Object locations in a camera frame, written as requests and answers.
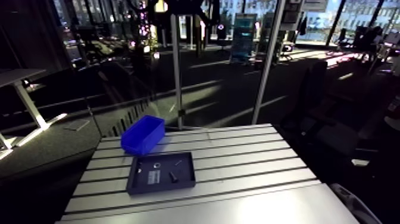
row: table surface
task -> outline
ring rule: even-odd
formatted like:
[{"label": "table surface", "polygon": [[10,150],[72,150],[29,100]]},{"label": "table surface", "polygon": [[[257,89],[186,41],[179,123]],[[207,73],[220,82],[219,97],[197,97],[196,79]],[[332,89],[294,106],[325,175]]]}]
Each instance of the table surface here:
[{"label": "table surface", "polygon": [[152,153],[182,151],[194,188],[130,196],[132,156],[102,139],[58,223],[357,223],[269,124],[169,132]]},{"label": "table surface", "polygon": [[7,86],[21,79],[27,79],[45,72],[44,69],[14,69],[0,73],[0,87]]}]

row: dark blue tray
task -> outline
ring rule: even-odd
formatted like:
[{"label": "dark blue tray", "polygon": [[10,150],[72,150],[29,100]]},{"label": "dark blue tray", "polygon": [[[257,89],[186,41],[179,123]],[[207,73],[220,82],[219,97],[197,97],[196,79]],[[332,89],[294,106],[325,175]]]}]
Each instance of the dark blue tray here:
[{"label": "dark blue tray", "polygon": [[[154,168],[155,163],[161,166]],[[170,172],[178,179],[177,182],[173,182]],[[129,194],[141,194],[190,188],[195,185],[192,153],[150,155],[133,159],[126,191]]]},{"label": "dark blue tray", "polygon": [[121,147],[129,154],[146,155],[164,135],[164,119],[146,115],[122,134]]}]

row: desk leg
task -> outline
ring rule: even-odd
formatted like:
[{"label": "desk leg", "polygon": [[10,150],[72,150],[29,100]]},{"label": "desk leg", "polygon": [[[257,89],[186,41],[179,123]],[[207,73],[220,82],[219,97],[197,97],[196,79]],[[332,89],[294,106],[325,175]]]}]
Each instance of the desk leg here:
[{"label": "desk leg", "polygon": [[49,124],[47,124],[45,119],[43,119],[42,115],[40,115],[40,113],[39,113],[38,109],[36,108],[35,104],[33,103],[32,99],[29,97],[25,88],[22,86],[22,83],[15,82],[14,87],[18,93],[18,96],[20,96],[22,102],[24,103],[25,107],[28,109],[29,114],[32,116],[32,118],[35,121],[35,123],[37,124],[37,126],[43,130],[49,128]]},{"label": "desk leg", "polygon": [[0,133],[0,146],[3,146],[6,150],[10,150],[12,146],[10,143],[7,142],[7,140],[4,138],[4,136]]}]

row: blue plastic bin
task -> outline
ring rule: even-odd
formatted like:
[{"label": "blue plastic bin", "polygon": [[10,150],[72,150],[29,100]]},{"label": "blue plastic bin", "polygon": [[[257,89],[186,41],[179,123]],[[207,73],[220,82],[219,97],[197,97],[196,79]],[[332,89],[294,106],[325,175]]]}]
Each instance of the blue plastic bin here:
[{"label": "blue plastic bin", "polygon": [[164,135],[164,119],[144,116],[122,134],[121,147],[130,154],[146,155]]}]

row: sign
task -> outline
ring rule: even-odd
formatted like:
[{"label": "sign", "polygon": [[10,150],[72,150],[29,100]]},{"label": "sign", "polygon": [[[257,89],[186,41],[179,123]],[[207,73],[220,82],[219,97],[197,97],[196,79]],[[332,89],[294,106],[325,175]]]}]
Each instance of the sign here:
[{"label": "sign", "polygon": [[253,37],[257,14],[236,13],[230,62],[247,62],[253,49]]},{"label": "sign", "polygon": [[328,0],[305,0],[303,11],[325,13]]},{"label": "sign", "polygon": [[279,30],[296,30],[301,18],[303,0],[288,0],[283,9]]}]

